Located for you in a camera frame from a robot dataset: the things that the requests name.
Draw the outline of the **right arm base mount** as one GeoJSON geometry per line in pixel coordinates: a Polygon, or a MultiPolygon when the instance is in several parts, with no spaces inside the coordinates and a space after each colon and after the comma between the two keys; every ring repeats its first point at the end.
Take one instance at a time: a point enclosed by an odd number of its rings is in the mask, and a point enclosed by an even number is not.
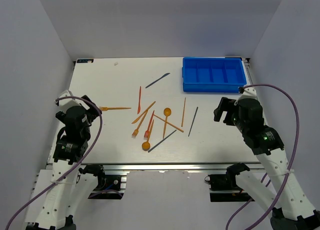
{"type": "Polygon", "coordinates": [[[209,185],[211,202],[246,202],[251,197],[236,184],[236,176],[250,168],[244,163],[229,166],[225,174],[210,174],[204,178],[209,185]]]}

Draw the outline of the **aluminium table rail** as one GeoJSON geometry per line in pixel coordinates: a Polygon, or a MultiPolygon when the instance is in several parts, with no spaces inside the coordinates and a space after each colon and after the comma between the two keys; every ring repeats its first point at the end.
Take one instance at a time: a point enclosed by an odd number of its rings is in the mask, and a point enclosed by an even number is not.
{"type": "Polygon", "coordinates": [[[160,163],[160,164],[102,164],[105,171],[223,171],[235,163],[160,163]]]}

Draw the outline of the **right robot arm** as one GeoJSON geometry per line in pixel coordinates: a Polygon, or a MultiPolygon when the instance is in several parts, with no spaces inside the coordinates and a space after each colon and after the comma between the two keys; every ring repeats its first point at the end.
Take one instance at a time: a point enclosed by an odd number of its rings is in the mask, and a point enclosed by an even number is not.
{"type": "Polygon", "coordinates": [[[319,229],[320,212],[308,200],[298,183],[284,144],[277,131],[265,124],[263,108],[257,99],[221,98],[214,110],[214,121],[219,122],[226,112],[224,124],[235,126],[245,144],[263,165],[277,194],[263,185],[244,163],[231,165],[226,170],[226,184],[231,189],[241,188],[267,212],[272,229],[319,229]]]}

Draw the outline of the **dark label sticker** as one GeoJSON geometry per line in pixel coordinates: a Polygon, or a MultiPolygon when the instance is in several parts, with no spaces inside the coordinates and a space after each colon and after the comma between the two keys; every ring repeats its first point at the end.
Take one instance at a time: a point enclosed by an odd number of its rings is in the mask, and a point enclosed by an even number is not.
{"type": "Polygon", "coordinates": [[[77,59],[77,64],[87,64],[87,63],[93,63],[94,59],[77,59]]]}

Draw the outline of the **orange plastic knife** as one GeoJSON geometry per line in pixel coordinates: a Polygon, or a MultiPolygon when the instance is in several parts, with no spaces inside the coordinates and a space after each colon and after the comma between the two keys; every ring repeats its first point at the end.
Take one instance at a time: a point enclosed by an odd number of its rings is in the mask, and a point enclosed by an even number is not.
{"type": "Polygon", "coordinates": [[[141,118],[155,103],[156,103],[156,101],[152,102],[152,103],[140,114],[140,116],[138,116],[138,117],[132,122],[132,124],[137,123],[137,122],[140,120],[140,118],[141,118]]]}

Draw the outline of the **orange plastic fork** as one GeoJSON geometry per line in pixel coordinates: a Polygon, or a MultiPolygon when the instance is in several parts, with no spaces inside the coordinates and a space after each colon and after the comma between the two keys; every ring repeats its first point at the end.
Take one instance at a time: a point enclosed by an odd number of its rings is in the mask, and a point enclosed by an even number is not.
{"type": "Polygon", "coordinates": [[[132,133],[132,135],[131,135],[133,138],[135,138],[135,137],[138,135],[139,129],[140,129],[140,127],[141,127],[141,125],[142,125],[142,123],[143,123],[143,121],[144,121],[147,113],[148,113],[148,111],[146,111],[146,112],[143,114],[143,117],[142,117],[142,119],[140,120],[137,128],[133,131],[133,133],[132,133]]]}

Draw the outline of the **orange chopstick diagonal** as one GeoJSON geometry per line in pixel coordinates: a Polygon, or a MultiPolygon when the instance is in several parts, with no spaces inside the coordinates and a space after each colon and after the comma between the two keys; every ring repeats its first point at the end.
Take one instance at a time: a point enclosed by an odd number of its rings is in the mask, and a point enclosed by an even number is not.
{"type": "Polygon", "coordinates": [[[179,127],[177,127],[177,126],[175,126],[175,125],[173,125],[173,124],[171,124],[170,122],[166,122],[164,119],[162,119],[162,118],[160,118],[160,117],[158,117],[156,114],[154,114],[154,117],[156,117],[157,119],[159,119],[159,120],[161,120],[161,121],[163,121],[164,123],[167,123],[167,125],[170,125],[171,127],[173,127],[174,129],[176,129],[176,130],[178,130],[178,131],[180,131],[180,132],[182,132],[182,133],[184,133],[184,131],[182,130],[182,129],[180,129],[179,127]]]}

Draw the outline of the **blue compartment tray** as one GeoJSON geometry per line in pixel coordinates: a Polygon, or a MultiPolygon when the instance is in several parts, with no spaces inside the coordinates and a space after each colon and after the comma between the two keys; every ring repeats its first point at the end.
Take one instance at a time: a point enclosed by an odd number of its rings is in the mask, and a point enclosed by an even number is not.
{"type": "Polygon", "coordinates": [[[184,57],[182,60],[184,92],[238,93],[247,84],[242,58],[184,57]]]}

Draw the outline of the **yellow fork near left arm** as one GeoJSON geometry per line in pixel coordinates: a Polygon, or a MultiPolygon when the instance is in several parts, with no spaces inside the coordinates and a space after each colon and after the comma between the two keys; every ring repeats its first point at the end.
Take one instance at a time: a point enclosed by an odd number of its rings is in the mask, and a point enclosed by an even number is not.
{"type": "Polygon", "coordinates": [[[108,111],[108,110],[127,110],[131,109],[131,107],[99,107],[101,111],[108,111]]]}

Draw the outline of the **orange chopstick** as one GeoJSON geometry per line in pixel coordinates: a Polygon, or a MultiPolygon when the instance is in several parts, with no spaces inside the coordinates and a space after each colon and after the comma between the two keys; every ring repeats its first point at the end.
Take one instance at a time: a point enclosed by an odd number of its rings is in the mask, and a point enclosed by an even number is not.
{"type": "Polygon", "coordinates": [[[183,127],[183,125],[184,125],[185,108],[186,108],[186,97],[184,98],[184,103],[183,103],[183,111],[182,111],[182,118],[181,118],[181,127],[183,127]]]}

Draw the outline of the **dark blue chopstick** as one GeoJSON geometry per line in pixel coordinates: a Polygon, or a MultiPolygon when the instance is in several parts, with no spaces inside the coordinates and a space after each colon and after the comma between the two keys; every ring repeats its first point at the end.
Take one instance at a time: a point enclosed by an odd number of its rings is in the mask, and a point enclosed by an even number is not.
{"type": "Polygon", "coordinates": [[[164,139],[162,139],[160,142],[158,142],[156,145],[154,145],[152,148],[150,148],[147,152],[150,153],[155,148],[157,148],[159,145],[161,145],[165,140],[167,140],[170,136],[172,136],[177,130],[174,130],[172,133],[170,133],[168,136],[166,136],[164,139]]]}
{"type": "Polygon", "coordinates": [[[195,118],[196,118],[196,115],[197,115],[198,109],[199,109],[199,107],[197,106],[197,107],[196,107],[196,109],[195,109],[195,112],[194,112],[193,118],[192,118],[192,122],[191,122],[190,129],[189,129],[189,132],[188,132],[188,137],[190,137],[190,134],[191,134],[191,131],[192,131],[192,128],[193,128],[194,122],[195,122],[195,118]]]}

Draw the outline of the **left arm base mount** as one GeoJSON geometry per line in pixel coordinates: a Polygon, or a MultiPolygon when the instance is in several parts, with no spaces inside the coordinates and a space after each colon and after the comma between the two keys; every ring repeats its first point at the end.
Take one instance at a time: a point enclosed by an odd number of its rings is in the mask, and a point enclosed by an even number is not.
{"type": "Polygon", "coordinates": [[[122,199],[121,175],[106,174],[102,165],[89,164],[79,170],[79,179],[82,176],[92,175],[97,180],[96,187],[90,193],[88,199],[122,199]]]}

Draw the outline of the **red plastic fork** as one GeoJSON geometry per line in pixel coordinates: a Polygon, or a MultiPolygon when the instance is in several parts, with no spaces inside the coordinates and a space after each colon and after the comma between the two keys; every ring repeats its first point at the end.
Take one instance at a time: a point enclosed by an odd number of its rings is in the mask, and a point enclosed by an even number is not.
{"type": "Polygon", "coordinates": [[[148,127],[147,127],[147,130],[144,133],[144,138],[145,139],[147,139],[149,137],[150,130],[151,130],[151,124],[153,122],[154,113],[155,113],[155,111],[152,112],[150,120],[149,120],[149,124],[148,124],[148,127]]]}

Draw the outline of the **red plastic knife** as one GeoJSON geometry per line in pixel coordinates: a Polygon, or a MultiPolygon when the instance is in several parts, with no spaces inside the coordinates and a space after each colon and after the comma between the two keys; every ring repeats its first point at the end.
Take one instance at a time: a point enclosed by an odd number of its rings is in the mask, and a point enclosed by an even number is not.
{"type": "Polygon", "coordinates": [[[142,87],[139,87],[139,94],[138,94],[138,106],[137,106],[137,114],[141,111],[141,95],[142,95],[142,87]]]}

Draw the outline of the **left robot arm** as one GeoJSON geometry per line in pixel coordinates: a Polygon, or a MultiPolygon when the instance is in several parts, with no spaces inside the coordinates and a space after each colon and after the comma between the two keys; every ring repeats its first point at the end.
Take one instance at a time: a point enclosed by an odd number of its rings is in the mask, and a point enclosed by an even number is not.
{"type": "Polygon", "coordinates": [[[90,127],[102,119],[101,110],[88,96],[74,97],[66,90],[56,100],[55,117],[64,126],[57,134],[51,173],[51,187],[34,223],[27,229],[75,229],[74,218],[81,202],[93,189],[101,189],[106,177],[99,166],[80,167],[91,146],[90,127]]]}

